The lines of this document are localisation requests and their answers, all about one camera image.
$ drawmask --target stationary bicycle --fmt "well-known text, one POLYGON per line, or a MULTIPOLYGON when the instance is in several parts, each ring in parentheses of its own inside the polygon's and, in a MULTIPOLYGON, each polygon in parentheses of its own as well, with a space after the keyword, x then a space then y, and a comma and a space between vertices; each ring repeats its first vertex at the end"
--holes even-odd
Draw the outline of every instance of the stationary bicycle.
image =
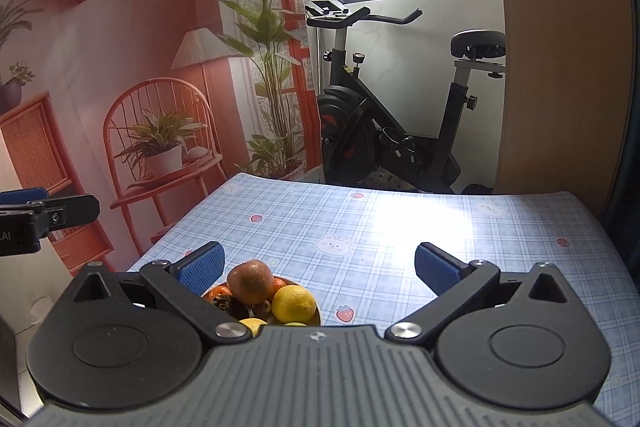
POLYGON ((489 30, 469 30, 451 39, 456 74, 437 138, 407 134, 393 115, 360 79, 365 55, 354 53, 353 71, 345 65, 347 29, 359 21, 406 25, 422 15, 415 10, 404 19, 373 15, 362 7, 351 12, 340 0, 304 0, 306 23, 335 30, 334 48, 324 54, 331 62, 329 86, 318 96, 322 158, 327 183, 354 186, 378 166, 424 192, 453 194, 460 165, 451 150, 465 107, 474 110, 478 98, 467 94, 471 70, 501 78, 504 66, 482 62, 504 57, 505 36, 489 30))

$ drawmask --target lemon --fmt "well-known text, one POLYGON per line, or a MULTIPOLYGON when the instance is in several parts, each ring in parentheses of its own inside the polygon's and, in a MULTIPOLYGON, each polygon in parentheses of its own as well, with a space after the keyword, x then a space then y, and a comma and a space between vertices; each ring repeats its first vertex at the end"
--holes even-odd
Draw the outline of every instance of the lemon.
POLYGON ((258 334, 258 330, 260 329, 261 325, 266 324, 266 322, 261 319, 242 319, 240 323, 244 324, 251 330, 252 337, 255 337, 255 335, 258 334))
POLYGON ((316 313, 316 299, 306 288, 290 284, 273 296, 271 313, 284 324, 307 323, 316 313))

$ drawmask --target wall mural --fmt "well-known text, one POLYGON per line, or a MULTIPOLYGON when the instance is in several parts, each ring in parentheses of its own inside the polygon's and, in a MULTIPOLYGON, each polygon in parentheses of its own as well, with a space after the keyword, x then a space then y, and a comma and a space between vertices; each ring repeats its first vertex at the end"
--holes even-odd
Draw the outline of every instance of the wall mural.
POLYGON ((92 193, 50 240, 127 269, 239 171, 321 163, 302 0, 0 0, 0 131, 23 187, 92 193))

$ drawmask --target blue plaid tablecloth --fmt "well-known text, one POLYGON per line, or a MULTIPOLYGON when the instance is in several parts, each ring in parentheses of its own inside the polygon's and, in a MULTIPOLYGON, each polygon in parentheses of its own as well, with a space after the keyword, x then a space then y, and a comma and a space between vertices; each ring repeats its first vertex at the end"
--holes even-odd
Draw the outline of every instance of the blue plaid tablecloth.
POLYGON ((602 227, 568 192, 450 196, 266 180, 238 174, 198 204, 133 265, 175 262, 208 241, 225 248, 221 282, 250 259, 311 290, 327 325, 381 333, 435 295, 414 272, 428 241, 505 271, 555 263, 612 352, 596 402, 621 426, 640 422, 640 298, 602 227))

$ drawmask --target bike handlebar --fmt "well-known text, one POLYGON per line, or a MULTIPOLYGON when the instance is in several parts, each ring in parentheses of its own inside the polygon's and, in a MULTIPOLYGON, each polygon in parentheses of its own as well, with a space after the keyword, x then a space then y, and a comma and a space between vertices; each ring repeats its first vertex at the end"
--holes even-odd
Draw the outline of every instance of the bike handlebar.
POLYGON ((340 30, 353 26, 358 21, 376 21, 386 22, 389 24, 405 25, 415 21, 420 15, 422 10, 417 9, 413 13, 410 13, 404 19, 396 19, 395 17, 386 17, 384 15, 372 15, 371 10, 366 6, 363 6, 359 10, 347 15, 344 18, 326 18, 323 16, 309 17, 306 23, 314 28, 327 28, 329 30, 340 30))
POLYGON ((396 19, 395 17, 385 17, 384 15, 367 15, 366 17, 364 17, 363 20, 405 25, 405 24, 412 23, 420 15, 422 15, 422 10, 417 9, 413 13, 409 13, 409 15, 407 15, 404 19, 396 19))

